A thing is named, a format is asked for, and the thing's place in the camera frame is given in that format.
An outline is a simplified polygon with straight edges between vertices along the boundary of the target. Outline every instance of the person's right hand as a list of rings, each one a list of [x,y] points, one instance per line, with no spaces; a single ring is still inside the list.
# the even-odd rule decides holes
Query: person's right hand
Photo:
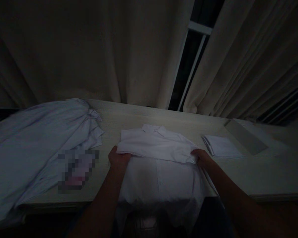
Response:
[[[201,168],[204,168],[213,162],[213,160],[205,150],[195,149],[191,151],[191,154],[196,155],[198,157],[196,164]]]

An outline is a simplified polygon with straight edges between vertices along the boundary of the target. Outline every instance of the beige curtain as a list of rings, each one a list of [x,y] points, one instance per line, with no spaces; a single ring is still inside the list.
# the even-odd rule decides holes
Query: beige curtain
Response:
[[[183,110],[257,118],[298,87],[298,0],[226,0]]]
[[[0,1],[0,107],[167,108],[193,0]]]

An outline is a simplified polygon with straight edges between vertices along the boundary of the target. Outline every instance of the metal window bar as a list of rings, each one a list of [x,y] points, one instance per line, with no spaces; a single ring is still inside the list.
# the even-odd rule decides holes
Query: metal window bar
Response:
[[[280,118],[276,124],[278,124],[279,122],[281,122],[283,119],[287,118],[290,114],[292,114],[293,112],[297,111],[298,110],[298,106],[295,107],[294,109],[292,109],[289,113],[287,113],[284,117]]]
[[[203,37],[201,39],[201,42],[200,42],[198,51],[196,52],[196,55],[195,55],[195,58],[194,58],[194,62],[193,62],[193,65],[192,65],[192,68],[191,68],[191,71],[190,71],[188,80],[186,82],[186,85],[185,85],[185,88],[184,88],[184,91],[183,91],[183,94],[182,94],[182,97],[181,97],[181,101],[179,103],[179,106],[178,106],[178,110],[177,111],[180,111],[180,108],[181,108],[181,105],[183,103],[185,94],[186,94],[186,92],[188,90],[190,81],[191,81],[191,79],[193,77],[193,72],[194,72],[195,66],[197,64],[198,58],[200,56],[201,50],[203,48],[203,45],[204,45],[206,36],[207,35],[211,35],[211,33],[212,33],[212,28],[210,28],[208,26],[204,26],[204,25],[198,24],[198,23],[195,23],[193,21],[190,21],[189,22],[188,30],[193,30],[193,31],[199,32],[199,33],[203,34]],[[185,42],[183,43],[182,52],[181,52],[181,58],[182,58],[182,53],[183,53],[184,45],[185,45]],[[177,70],[176,70],[176,75],[177,75],[177,72],[178,72],[178,69],[179,69],[180,61],[179,61],[179,64],[178,64],[178,67],[177,67]]]
[[[274,116],[274,118],[273,119],[271,119],[269,122],[268,122],[268,124],[270,124],[273,120],[275,120],[275,119],[278,119],[278,117],[282,114],[282,113],[284,113],[286,110],[288,110],[289,108],[291,108],[295,103],[297,103],[298,102],[298,98],[295,100],[295,101],[293,101],[288,107],[286,107],[283,111],[281,111],[280,113],[278,113],[276,116]],[[282,119],[284,119],[284,118],[286,118],[290,113],[293,113],[295,110],[297,110],[298,109],[298,106],[296,107],[296,108],[294,108],[293,110],[291,110],[289,113],[287,113],[284,117],[282,117],[282,118],[280,118],[279,120],[277,120],[277,122],[276,123],[279,123]]]
[[[271,111],[263,120],[262,122],[264,122],[267,118],[269,118],[275,111],[277,111],[279,108],[281,108],[286,102],[288,102],[293,96],[295,96],[298,93],[298,89],[295,90],[284,102],[282,102],[278,107],[276,107],[273,111]],[[284,109],[282,112],[280,112],[279,114],[277,114],[275,117],[273,117],[269,122],[267,122],[267,124],[270,124],[275,118],[277,118],[280,114],[282,114],[285,110],[287,110],[290,106],[288,106],[286,109]]]

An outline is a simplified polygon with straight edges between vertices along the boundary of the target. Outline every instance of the folded white towel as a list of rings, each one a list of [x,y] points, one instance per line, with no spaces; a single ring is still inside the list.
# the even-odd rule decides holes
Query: folded white towel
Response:
[[[209,152],[214,157],[230,159],[243,158],[243,155],[228,138],[204,135],[202,139]]]

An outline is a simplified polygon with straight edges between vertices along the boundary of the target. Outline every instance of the table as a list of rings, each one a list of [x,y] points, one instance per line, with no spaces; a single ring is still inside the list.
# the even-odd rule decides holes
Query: table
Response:
[[[29,206],[62,206],[79,202],[90,202],[97,194],[109,170],[108,153],[120,141],[121,129],[140,128],[142,124],[164,125],[167,130],[181,133],[201,149],[206,150],[201,135],[228,137],[245,155],[243,159],[214,158],[225,173],[248,195],[255,198],[298,196],[298,130],[286,127],[256,124],[291,147],[281,156],[269,158],[252,156],[224,127],[225,118],[211,117],[185,112],[135,106],[94,99],[86,99],[91,108],[96,109],[105,131],[99,161],[92,170],[86,185],[69,194],[60,194],[57,186],[51,188],[25,204]]]

